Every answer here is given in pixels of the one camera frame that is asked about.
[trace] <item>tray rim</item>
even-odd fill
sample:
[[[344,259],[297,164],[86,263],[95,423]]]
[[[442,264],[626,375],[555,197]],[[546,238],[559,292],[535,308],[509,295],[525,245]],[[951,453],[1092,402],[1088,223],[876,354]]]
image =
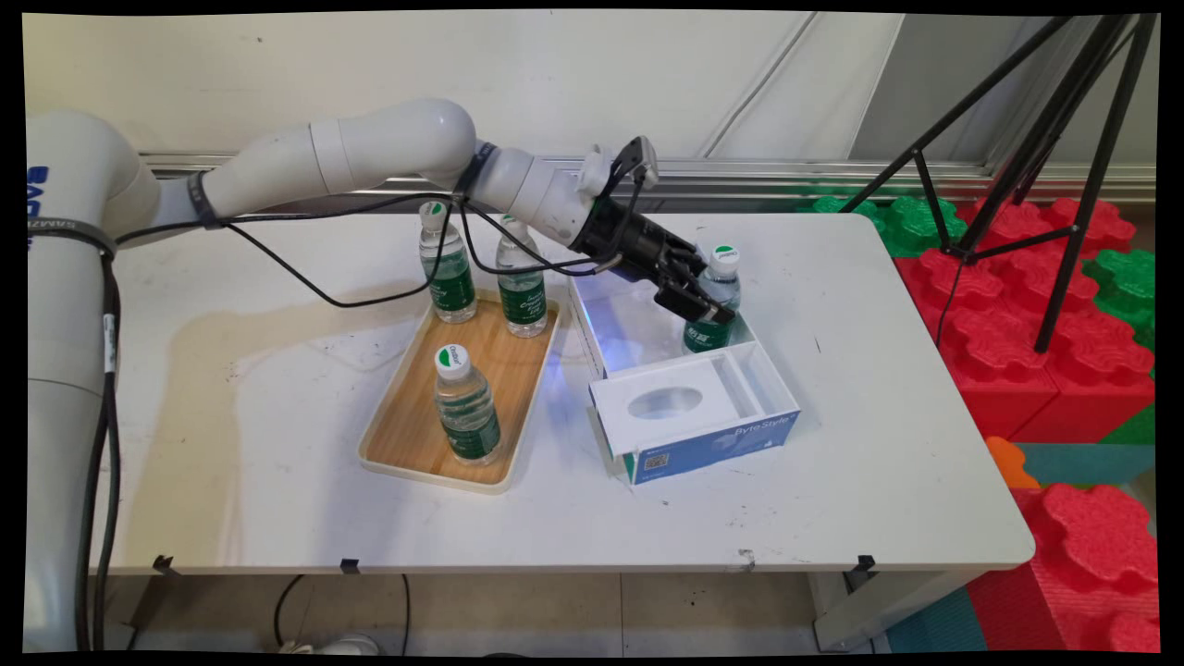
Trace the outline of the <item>tray rim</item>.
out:
[[[559,284],[548,284],[548,287],[565,288],[565,286]],[[501,292],[496,289],[478,287],[476,289],[476,294],[477,300],[485,300],[495,303],[502,302]],[[551,338],[547,340],[547,350],[542,354],[542,367],[539,369],[539,376],[535,377],[534,380],[534,389],[530,391],[530,404],[527,406],[526,416],[522,421],[522,431],[519,433],[517,442],[514,444],[514,455],[510,457],[509,467],[506,469],[506,476],[503,476],[501,481],[496,484],[478,484],[477,481],[465,481],[463,479],[444,476],[443,474],[432,474],[430,472],[420,472],[418,469],[407,469],[406,467],[374,462],[366,457],[366,449],[369,448],[369,443],[374,438],[374,431],[378,428],[378,415],[384,411],[384,406],[388,406],[388,397],[394,395],[393,391],[406,378],[407,372],[410,371],[410,359],[413,358],[416,352],[419,351],[420,345],[423,345],[424,337],[427,334],[427,325],[431,322],[431,319],[436,316],[431,305],[427,306],[427,312],[424,313],[424,316],[420,319],[419,326],[416,328],[414,337],[412,337],[406,351],[403,352],[403,359],[399,361],[399,367],[395,369],[394,374],[391,377],[391,382],[386,385],[382,399],[379,401],[378,405],[374,408],[374,412],[371,414],[369,424],[366,427],[366,431],[362,434],[361,441],[358,443],[358,460],[361,462],[361,466],[365,469],[378,474],[387,474],[390,476],[398,476],[401,479],[410,479],[412,481],[422,481],[436,486],[445,486],[449,488],[470,491],[487,495],[500,495],[509,489],[510,482],[514,479],[514,472],[517,469],[517,460],[522,452],[522,444],[526,441],[526,427],[530,422],[530,415],[534,414],[535,403],[539,398],[539,389],[542,388],[542,376],[547,370],[547,359],[551,358],[551,351],[555,345],[556,333],[559,333],[559,327],[565,321],[564,315],[567,309],[562,307],[560,301],[553,296],[547,297],[546,302],[547,310],[555,312],[555,324],[551,328]]]

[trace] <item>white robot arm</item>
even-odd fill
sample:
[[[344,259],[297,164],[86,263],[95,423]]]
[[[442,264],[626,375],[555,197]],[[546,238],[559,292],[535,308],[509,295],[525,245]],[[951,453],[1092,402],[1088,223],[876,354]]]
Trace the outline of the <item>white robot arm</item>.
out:
[[[697,287],[695,277],[704,264],[689,243],[609,198],[626,174],[646,185],[656,181],[652,149],[643,137],[616,160],[593,152],[581,172],[571,174],[522,151],[481,141],[472,120],[452,102],[416,100],[277,132],[188,181],[157,181],[112,127],[81,113],[27,120],[26,141],[26,649],[76,647],[73,594],[86,444],[99,414],[104,372],[114,372],[104,354],[104,280],[96,248],[114,256],[112,237],[176,222],[231,218],[419,174],[449,190],[459,184],[457,196],[506,211],[572,250],[612,256],[603,268],[629,280],[654,281],[655,301],[680,316],[720,322],[733,316]]]

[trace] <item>qr code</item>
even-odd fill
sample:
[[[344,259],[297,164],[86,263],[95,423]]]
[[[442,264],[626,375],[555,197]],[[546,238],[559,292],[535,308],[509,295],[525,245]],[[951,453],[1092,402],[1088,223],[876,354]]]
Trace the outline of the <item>qr code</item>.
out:
[[[664,453],[662,455],[651,455],[645,459],[645,469],[657,469],[658,467],[665,467],[665,463],[670,461],[670,454]]]

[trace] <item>white box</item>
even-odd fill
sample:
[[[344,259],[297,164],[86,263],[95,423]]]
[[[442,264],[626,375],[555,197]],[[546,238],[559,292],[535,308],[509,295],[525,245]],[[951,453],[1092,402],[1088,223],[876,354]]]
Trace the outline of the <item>white box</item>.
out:
[[[599,379],[588,385],[609,453],[643,484],[785,444],[800,409],[736,315],[727,347],[682,348],[683,320],[657,287],[604,273],[573,277],[568,297]]]

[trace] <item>water bottle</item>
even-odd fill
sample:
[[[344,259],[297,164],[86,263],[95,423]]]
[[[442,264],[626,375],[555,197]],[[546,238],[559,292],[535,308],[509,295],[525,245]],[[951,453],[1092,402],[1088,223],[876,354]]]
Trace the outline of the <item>water bottle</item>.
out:
[[[469,361],[461,345],[436,352],[436,409],[452,455],[464,465],[484,466],[497,460],[502,438],[494,393],[485,376]]]
[[[461,235],[451,224],[444,228],[445,212],[446,207],[439,201],[419,206],[419,220],[424,228],[419,232],[419,263],[424,267],[424,275],[430,276],[443,233],[440,264],[429,290],[436,315],[445,324],[461,324],[477,314],[477,290],[472,287],[469,255],[464,251]]]
[[[520,243],[539,254],[539,246],[527,231],[526,223],[510,216],[502,217],[506,228]],[[497,268],[521,268],[539,265],[530,255],[522,251],[509,238],[497,243]],[[510,333],[519,338],[534,338],[547,327],[547,294],[542,286],[542,271],[498,275],[497,290],[502,294],[502,312]]]
[[[732,310],[740,308],[740,251],[732,245],[718,245],[707,258],[707,268],[699,275],[699,286],[719,303]],[[726,347],[732,338],[733,319],[727,324],[688,321],[682,329],[682,346],[687,352],[706,352]]]

